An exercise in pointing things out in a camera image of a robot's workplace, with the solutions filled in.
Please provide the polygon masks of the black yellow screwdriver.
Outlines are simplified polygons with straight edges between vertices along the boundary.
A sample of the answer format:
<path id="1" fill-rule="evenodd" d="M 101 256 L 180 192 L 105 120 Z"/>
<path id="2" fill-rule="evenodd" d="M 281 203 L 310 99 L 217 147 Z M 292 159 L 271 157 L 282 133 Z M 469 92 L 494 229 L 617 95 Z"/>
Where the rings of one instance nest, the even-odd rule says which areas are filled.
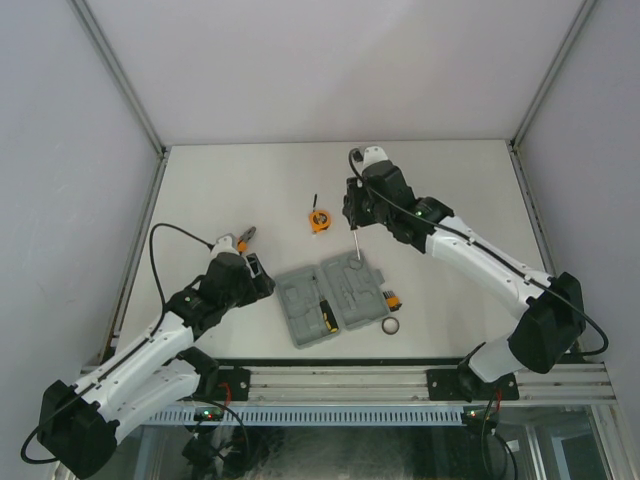
<path id="1" fill-rule="evenodd" d="M 353 239 L 354 239 L 356 258 L 357 258 L 358 261 L 361 261 L 362 257 L 361 257 L 361 249 L 360 249 L 360 245 L 359 245 L 358 229 L 357 228 L 352 229 L 352 235 L 353 235 Z"/>
<path id="2" fill-rule="evenodd" d="M 313 276 L 312 279 L 313 279 L 316 291 L 318 293 L 319 306 L 324 318 L 325 325 L 330 333 L 336 333 L 338 331 L 338 324 L 333 314 L 333 311 L 331 309 L 331 306 L 321 291 L 320 283 L 317 277 Z"/>

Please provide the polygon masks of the grey plastic tool case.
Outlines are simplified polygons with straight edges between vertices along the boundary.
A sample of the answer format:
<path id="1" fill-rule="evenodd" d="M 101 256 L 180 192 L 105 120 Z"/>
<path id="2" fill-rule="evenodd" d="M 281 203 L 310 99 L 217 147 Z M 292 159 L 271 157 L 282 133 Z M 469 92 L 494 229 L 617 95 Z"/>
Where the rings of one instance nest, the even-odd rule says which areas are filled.
<path id="1" fill-rule="evenodd" d="M 342 331 L 382 321 L 391 313 L 383 296 L 381 271 L 372 267 L 362 252 L 361 257 L 358 261 L 352 250 L 275 278 L 275 291 L 296 348 L 308 348 Z M 330 333 L 325 325 L 313 276 L 331 306 L 338 324 L 336 333 Z"/>

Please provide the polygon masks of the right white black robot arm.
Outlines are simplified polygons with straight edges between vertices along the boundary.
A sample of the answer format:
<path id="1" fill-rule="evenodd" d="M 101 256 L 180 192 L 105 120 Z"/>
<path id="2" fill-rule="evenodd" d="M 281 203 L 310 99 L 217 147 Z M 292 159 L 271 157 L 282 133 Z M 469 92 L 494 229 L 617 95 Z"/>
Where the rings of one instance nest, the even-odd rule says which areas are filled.
<path id="1" fill-rule="evenodd" d="M 466 401 L 485 397 L 519 370 L 548 373 L 586 328 L 575 277 L 553 277 L 492 249 L 450 207 L 415 196 L 398 168 L 348 178 L 342 213 L 353 230 L 380 224 L 399 242 L 456 268 L 515 319 L 511 332 L 481 343 L 458 364 L 457 390 Z"/>

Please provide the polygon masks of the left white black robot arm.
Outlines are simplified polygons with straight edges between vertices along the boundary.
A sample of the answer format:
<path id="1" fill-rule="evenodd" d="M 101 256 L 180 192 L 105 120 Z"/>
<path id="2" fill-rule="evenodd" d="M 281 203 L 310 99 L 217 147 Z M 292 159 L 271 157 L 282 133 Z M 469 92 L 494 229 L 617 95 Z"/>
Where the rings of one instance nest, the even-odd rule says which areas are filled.
<path id="1" fill-rule="evenodd" d="M 154 414 L 183 398 L 214 399 L 219 364 L 196 341 L 229 310 L 266 298 L 274 288 L 257 255 L 217 254 L 127 348 L 71 384 L 52 383 L 28 438 L 76 478 L 95 475 Z"/>

